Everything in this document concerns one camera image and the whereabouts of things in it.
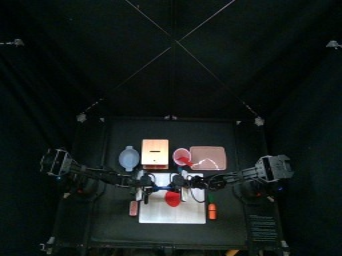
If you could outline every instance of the wire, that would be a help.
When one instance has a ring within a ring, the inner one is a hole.
[[[81,176],[85,176],[86,178],[90,178],[90,179],[101,179],[101,176],[96,175],[96,174],[89,174],[89,173],[85,173],[85,172],[80,172],[77,170],[72,170],[72,173],[76,174],[76,175],[81,175]]]
[[[249,177],[249,179],[253,180],[253,181],[256,181],[256,182],[259,182],[261,185],[267,183],[267,182],[264,182],[264,180],[260,179],[260,178]]]
[[[232,186],[231,190],[232,190],[232,195],[233,195],[233,197],[239,200],[239,202],[240,202],[241,204],[244,204],[245,206],[257,206],[257,205],[259,205],[257,203],[245,202],[245,200],[243,199],[243,197],[236,194],[235,186]]]
[[[159,28],[160,31],[163,31],[163,33],[171,37],[169,33],[167,33],[167,31],[156,24],[156,22],[144,14],[144,12],[138,9],[138,7],[136,7],[128,0],[125,0],[126,4],[129,4],[132,6],[132,8],[145,17],[145,19]]]
[[[61,173],[61,174],[54,174],[54,173],[52,173],[52,172],[48,172],[46,174],[48,174],[48,176],[52,176],[52,177],[62,177],[64,175],[66,175],[69,172],[64,172],[64,173]]]
[[[255,167],[245,168],[245,169],[241,170],[241,172],[248,171],[248,170],[255,170]]]
[[[196,198],[195,198],[195,195],[193,195],[193,192],[192,192],[192,188],[189,188],[189,193],[191,193],[191,196],[193,198],[193,200],[197,202],[197,203],[204,203],[205,202],[205,199],[203,201],[199,201]]]
[[[237,174],[236,173],[225,173],[225,174],[216,174],[216,175],[213,175],[209,179],[208,179],[208,184],[207,184],[207,188],[208,188],[208,190],[211,190],[211,191],[216,191],[216,190],[219,190],[219,188],[212,188],[211,187],[211,182],[212,182],[212,180],[216,178],[216,177],[220,177],[220,176],[223,176],[223,177],[229,177],[229,178],[232,178],[232,182],[236,182],[237,181],[237,179],[235,179],[235,177],[237,176]]]
[[[184,40],[233,2],[229,1],[177,41]]]
[[[98,171],[98,172],[106,172],[104,169],[97,169],[97,168],[88,168],[85,167],[86,170],[92,170],[92,171]]]
[[[193,176],[191,176],[191,175],[188,174],[187,177],[185,177],[187,180],[189,180],[188,177],[193,178]],[[204,202],[205,202],[205,199],[204,199],[203,201],[199,201],[199,200],[196,199],[195,195],[193,195],[192,189],[193,189],[193,187],[192,187],[192,184],[189,183],[189,188],[188,188],[188,190],[189,190],[189,194],[191,194],[193,200],[195,200],[197,203],[200,203],[200,204],[204,203]]]
[[[80,165],[78,162],[72,158],[70,155],[69,155],[69,157],[70,157],[70,159],[72,159],[72,162],[74,162],[77,165]]]

